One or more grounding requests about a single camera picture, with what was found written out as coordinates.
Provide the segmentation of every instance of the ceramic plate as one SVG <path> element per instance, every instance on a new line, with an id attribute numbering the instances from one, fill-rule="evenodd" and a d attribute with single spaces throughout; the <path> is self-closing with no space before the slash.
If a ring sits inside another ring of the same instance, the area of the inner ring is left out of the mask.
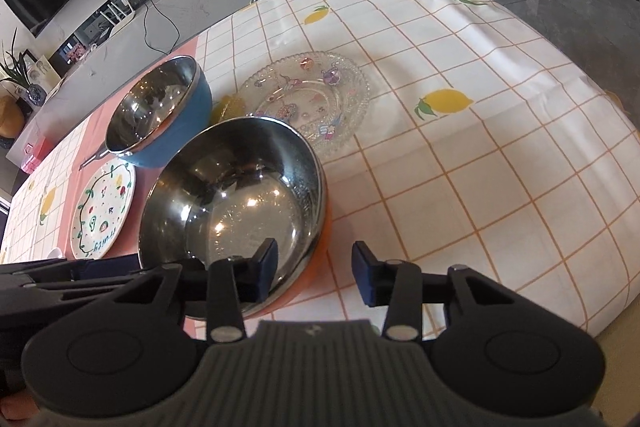
<path id="1" fill-rule="evenodd" d="M 71 251 L 76 259 L 100 259 L 118 237 L 136 188 L 134 166 L 119 158 L 91 177 L 71 220 Z"/>
<path id="2" fill-rule="evenodd" d="M 262 68 L 242 84 L 238 97 L 247 115 L 285 121 L 323 159 L 340 149 L 362 123 L 369 84 L 349 58 L 310 52 Z"/>

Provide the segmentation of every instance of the utensil handle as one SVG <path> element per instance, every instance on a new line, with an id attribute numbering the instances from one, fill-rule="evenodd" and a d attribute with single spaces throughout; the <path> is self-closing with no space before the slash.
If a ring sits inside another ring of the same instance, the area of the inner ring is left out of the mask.
<path id="1" fill-rule="evenodd" d="M 91 163 L 94 160 L 99 160 L 100 158 L 104 158 L 105 156 L 107 156 L 109 154 L 109 149 L 107 149 L 107 145 L 105 142 L 102 142 L 102 144 L 100 145 L 100 147 L 98 147 L 98 150 L 96 152 L 94 152 L 91 156 L 89 156 L 89 158 L 87 158 L 86 160 L 84 160 L 78 170 L 81 171 L 82 169 L 84 169 L 87 165 L 89 165 L 89 163 Z"/>

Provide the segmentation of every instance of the checkered tablecloth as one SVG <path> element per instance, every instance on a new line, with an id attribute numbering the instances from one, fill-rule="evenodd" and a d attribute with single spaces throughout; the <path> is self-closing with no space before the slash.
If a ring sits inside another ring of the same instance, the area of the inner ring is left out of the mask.
<path id="1" fill-rule="evenodd" d="M 15 193 L 0 247 L 0 264 L 46 259 L 58 245 L 58 238 L 68 235 L 68 230 L 60 229 L 60 222 L 69 203 L 71 167 L 88 120 L 71 131 Z"/>
<path id="2" fill-rule="evenodd" d="M 372 100 L 353 139 L 324 163 L 335 219 L 324 267 L 264 319 L 380 327 L 385 309 L 365 307 L 351 276 L 356 239 L 423 271 L 469 265 L 594 335 L 640 292 L 636 130 L 507 9 L 491 0 L 261 0 L 200 35 L 196 58 L 220 99 L 274 60 L 312 50 L 352 58 Z M 434 115 L 424 113 L 420 101 L 441 89 L 462 93 L 468 107 L 447 113 L 434 103 Z M 425 335 L 441 331 L 442 307 L 425 306 L 424 324 Z"/>

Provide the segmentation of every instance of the stainless steel bowl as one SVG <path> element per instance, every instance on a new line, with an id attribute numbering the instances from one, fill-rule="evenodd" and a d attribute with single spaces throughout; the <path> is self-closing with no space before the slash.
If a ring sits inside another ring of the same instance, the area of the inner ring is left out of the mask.
<path id="1" fill-rule="evenodd" d="M 178 56 L 145 74 L 124 96 L 104 143 L 80 169 L 107 153 L 133 165 L 159 168 L 207 128 L 211 91 L 193 57 Z"/>
<path id="2" fill-rule="evenodd" d="M 193 96 L 199 74 L 193 57 L 175 57 L 147 73 L 125 95 L 107 127 L 106 144 L 114 154 L 141 150 L 160 136 Z"/>
<path id="3" fill-rule="evenodd" d="M 251 257 L 278 242 L 270 297 L 305 268 L 324 225 L 326 182 L 308 142 L 271 118 L 227 120 L 201 132 L 169 162 L 146 200 L 140 226 L 143 268 L 196 257 L 205 266 Z"/>

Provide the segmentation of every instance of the glass plate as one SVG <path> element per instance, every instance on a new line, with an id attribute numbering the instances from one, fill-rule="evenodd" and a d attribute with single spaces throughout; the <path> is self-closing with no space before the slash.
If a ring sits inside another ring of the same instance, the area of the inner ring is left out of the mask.
<path id="1" fill-rule="evenodd" d="M 351 59 L 309 52 L 262 68 L 242 84 L 238 97 L 248 116 L 270 116 L 294 127 L 322 160 L 362 123 L 369 84 Z"/>

